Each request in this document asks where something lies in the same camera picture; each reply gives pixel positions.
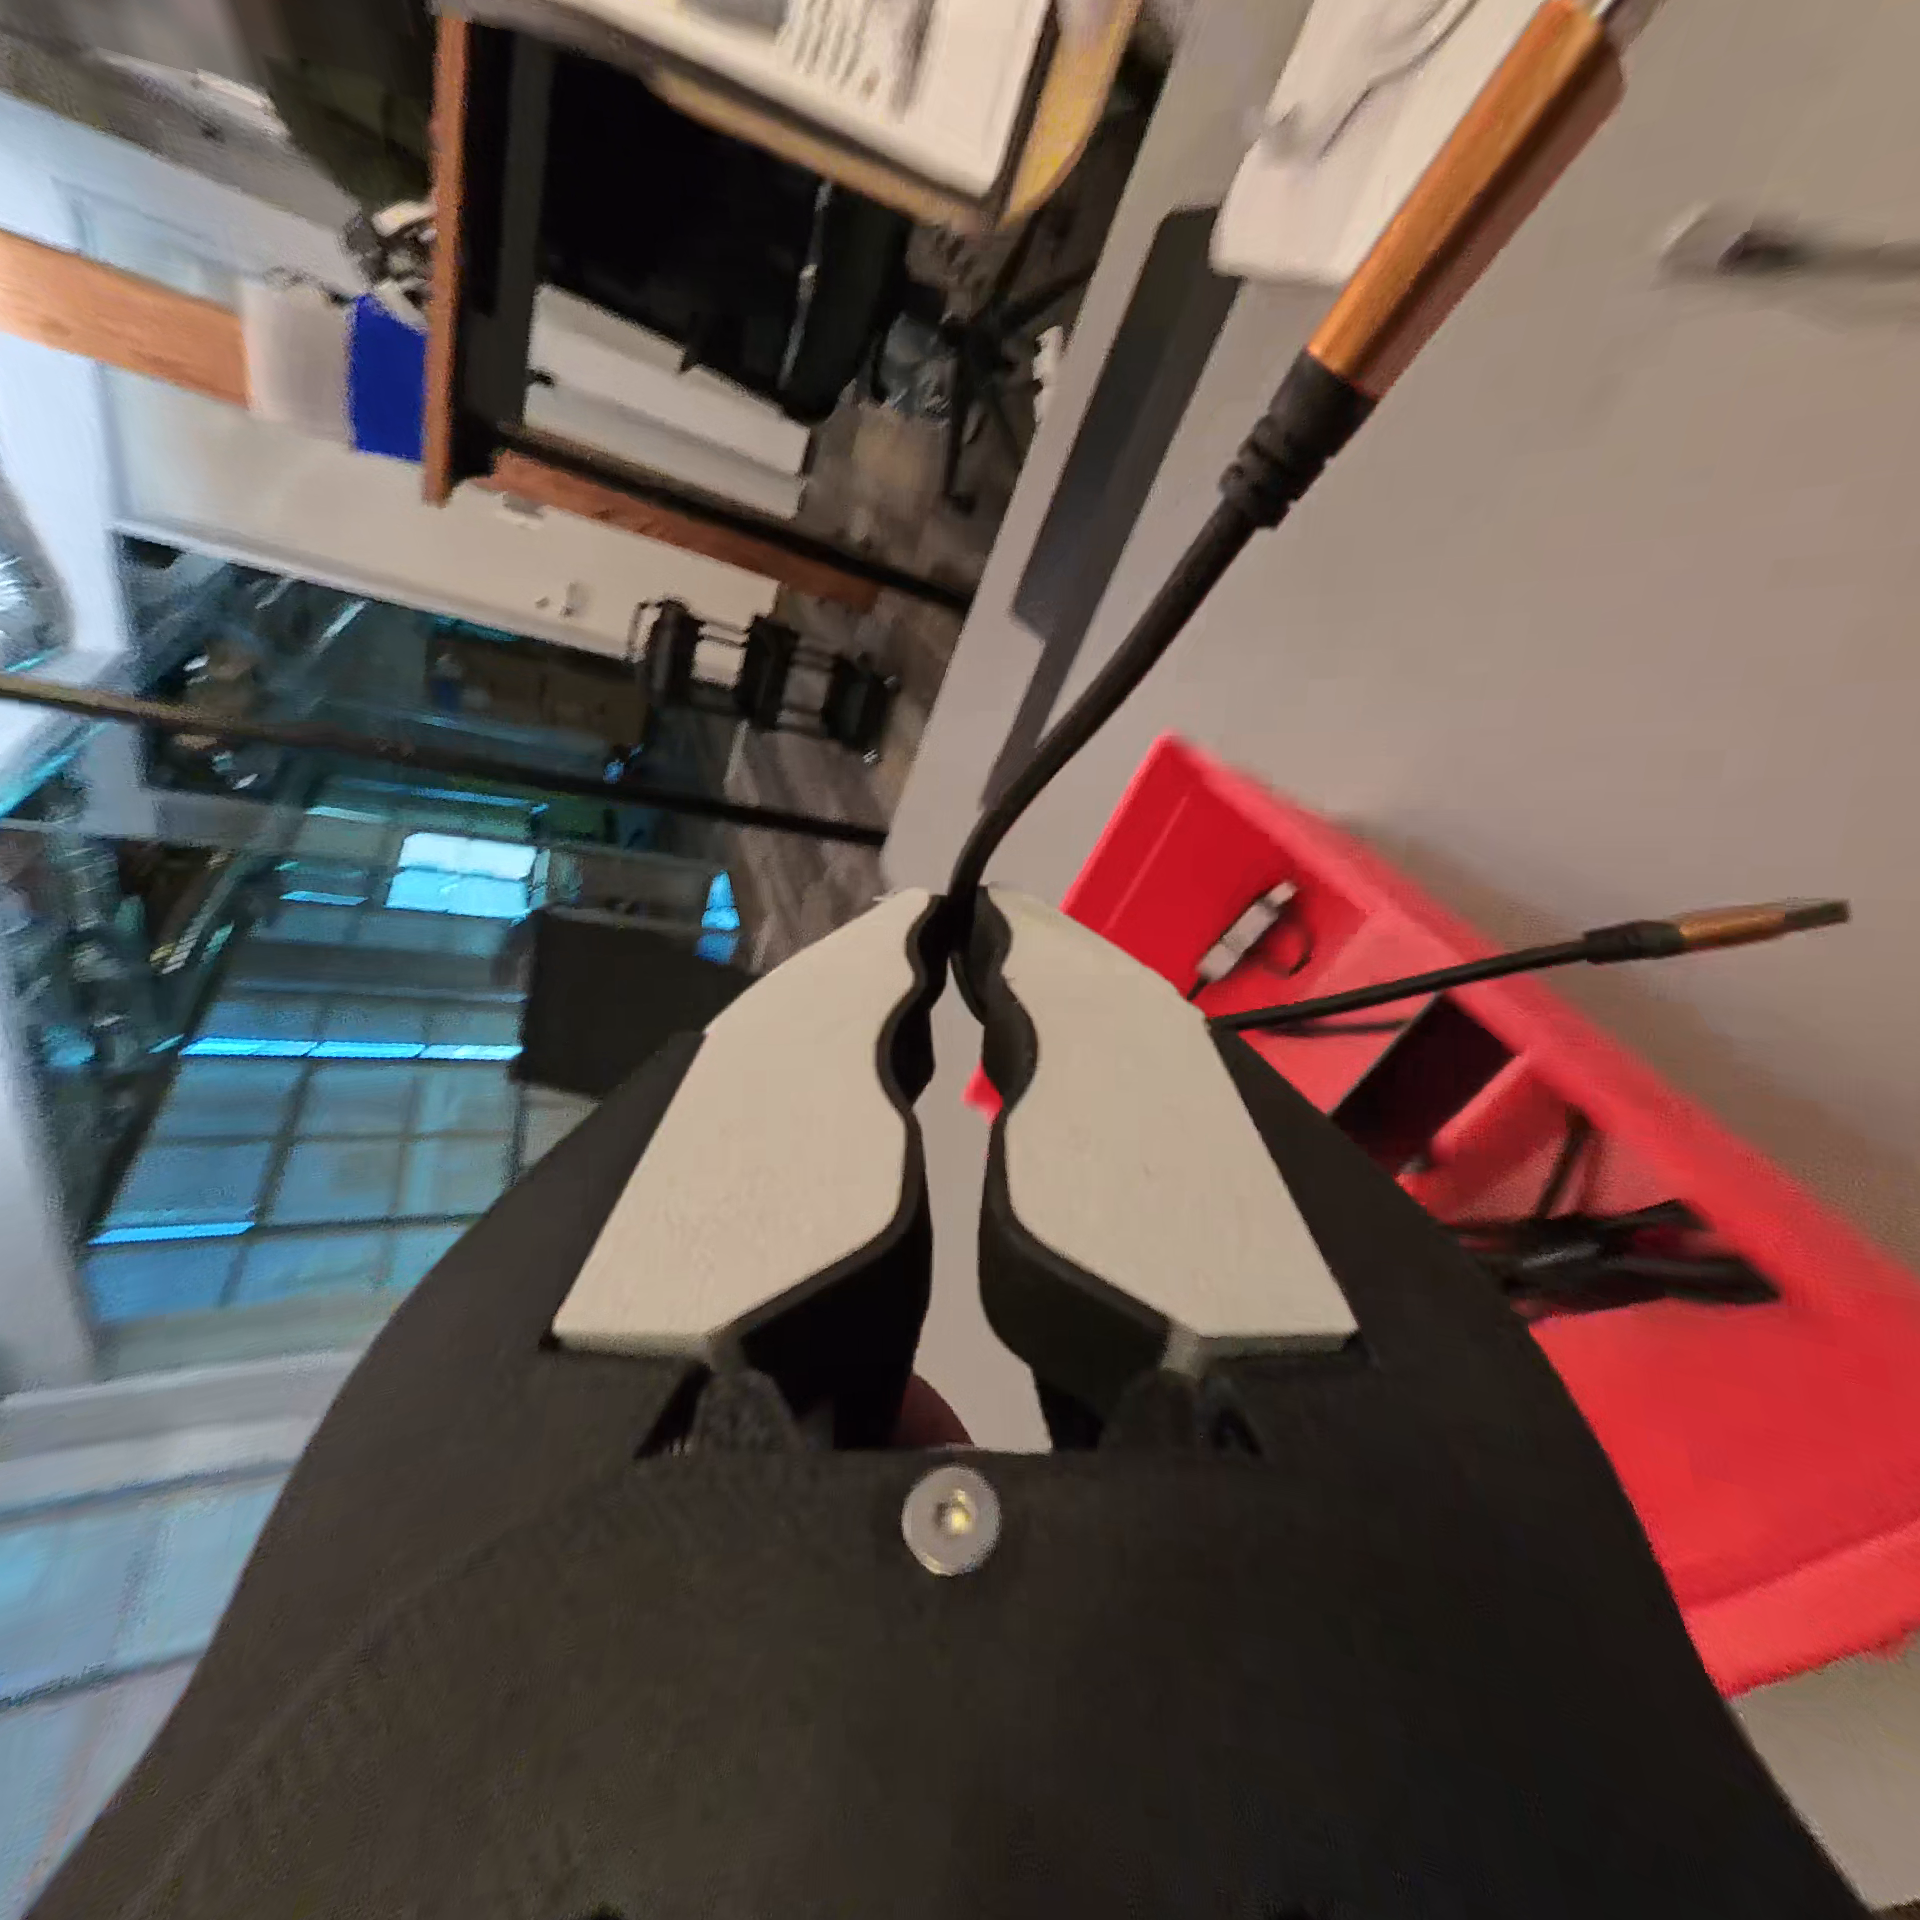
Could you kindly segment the red plastic bin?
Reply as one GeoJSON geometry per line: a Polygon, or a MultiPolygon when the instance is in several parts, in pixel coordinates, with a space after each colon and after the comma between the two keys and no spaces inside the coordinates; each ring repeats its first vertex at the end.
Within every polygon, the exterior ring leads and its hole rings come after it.
{"type": "MultiPolygon", "coordinates": [[[[1179,991],[1270,890],[1294,899],[1197,1009],[1230,1014],[1491,954],[1327,819],[1193,743],[1140,759],[1063,913],[1179,991]]],[[[1515,1052],[1402,1186],[1459,1227],[1521,1220],[1583,1133],[1551,1215],[1677,1203],[1761,1302],[1551,1313],[1534,1334],[1615,1466],[1721,1694],[1897,1647],[1917,1622],[1916,1278],[1541,975],[1455,995],[1515,1052]]],[[[1322,1113],[1426,1004],[1346,1034],[1252,1036],[1322,1113]]]]}

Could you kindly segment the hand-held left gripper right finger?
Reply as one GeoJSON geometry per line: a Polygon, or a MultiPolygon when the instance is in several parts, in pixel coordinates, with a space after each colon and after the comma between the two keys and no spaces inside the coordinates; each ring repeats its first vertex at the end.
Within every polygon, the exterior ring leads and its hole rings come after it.
{"type": "Polygon", "coordinates": [[[979,1299],[1055,1449],[1095,1446],[1155,1375],[1354,1346],[1355,1310],[1186,997],[1004,890],[979,895],[955,978],[999,1098],[979,1299]]]}

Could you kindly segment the black office chair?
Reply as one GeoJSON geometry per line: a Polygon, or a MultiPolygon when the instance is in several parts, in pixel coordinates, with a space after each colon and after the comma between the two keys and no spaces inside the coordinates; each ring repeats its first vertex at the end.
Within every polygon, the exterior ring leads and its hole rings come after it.
{"type": "Polygon", "coordinates": [[[943,430],[942,501],[969,515],[977,505],[962,478],[969,445],[990,425],[1007,450],[1022,450],[1007,396],[1034,373],[1050,308],[1071,283],[1019,292],[1034,245],[1031,231],[1019,231],[987,292],[972,308],[954,308],[946,292],[908,269],[911,231],[900,213],[845,187],[822,187],[774,404],[789,420],[813,427],[849,391],[875,404],[927,398],[943,430]]]}

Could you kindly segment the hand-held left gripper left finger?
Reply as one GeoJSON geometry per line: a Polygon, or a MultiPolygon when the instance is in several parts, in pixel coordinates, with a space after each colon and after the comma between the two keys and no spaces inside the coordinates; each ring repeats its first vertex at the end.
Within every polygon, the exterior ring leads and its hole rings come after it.
{"type": "Polygon", "coordinates": [[[693,1042],[550,1337],[772,1380],[835,1444],[892,1441],[931,1297],[917,1102],[943,987],[922,887],[758,975],[693,1042]]]}

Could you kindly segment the black utility cart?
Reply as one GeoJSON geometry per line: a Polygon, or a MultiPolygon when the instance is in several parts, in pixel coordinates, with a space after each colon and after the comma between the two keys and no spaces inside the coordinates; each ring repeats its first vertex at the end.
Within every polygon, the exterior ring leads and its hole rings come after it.
{"type": "Polygon", "coordinates": [[[738,628],[678,598],[635,609],[627,653],[654,708],[811,737],[866,763],[879,756],[900,686],[875,659],[837,653],[779,618],[738,628]]]}

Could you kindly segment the black high-back chair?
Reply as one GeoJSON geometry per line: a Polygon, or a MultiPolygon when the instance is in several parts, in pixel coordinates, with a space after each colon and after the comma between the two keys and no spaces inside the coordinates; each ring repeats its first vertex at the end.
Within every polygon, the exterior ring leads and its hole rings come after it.
{"type": "Polygon", "coordinates": [[[620,1089],[666,1042],[703,1030],[754,982],[690,934],[572,908],[525,922],[525,957],[513,1079],[585,1099],[620,1089]]]}

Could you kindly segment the black frame desk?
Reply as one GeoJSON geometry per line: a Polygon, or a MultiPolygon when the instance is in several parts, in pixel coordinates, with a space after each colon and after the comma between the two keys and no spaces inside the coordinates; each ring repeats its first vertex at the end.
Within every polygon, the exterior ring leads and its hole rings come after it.
{"type": "Polygon", "coordinates": [[[556,50],[441,12],[429,115],[435,263],[423,361],[423,501],[462,489],[652,540],[765,583],[870,610],[883,595],[962,618],[974,595],[798,533],[713,491],[524,420],[545,263],[545,164],[556,50]]]}

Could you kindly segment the black bin divider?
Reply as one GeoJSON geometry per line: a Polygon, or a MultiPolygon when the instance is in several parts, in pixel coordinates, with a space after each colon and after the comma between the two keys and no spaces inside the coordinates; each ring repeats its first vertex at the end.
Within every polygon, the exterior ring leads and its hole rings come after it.
{"type": "Polygon", "coordinates": [[[1333,1107],[1330,1119],[1380,1169],[1422,1169],[1454,1117],[1515,1063],[1459,997],[1434,997],[1333,1107]]]}

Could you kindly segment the blue box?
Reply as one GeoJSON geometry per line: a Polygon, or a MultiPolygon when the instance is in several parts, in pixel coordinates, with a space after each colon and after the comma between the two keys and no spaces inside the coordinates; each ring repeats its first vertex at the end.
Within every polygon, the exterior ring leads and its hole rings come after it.
{"type": "Polygon", "coordinates": [[[354,450],[420,465],[425,445],[425,331],[383,301],[351,301],[345,355],[347,438],[354,450]]]}

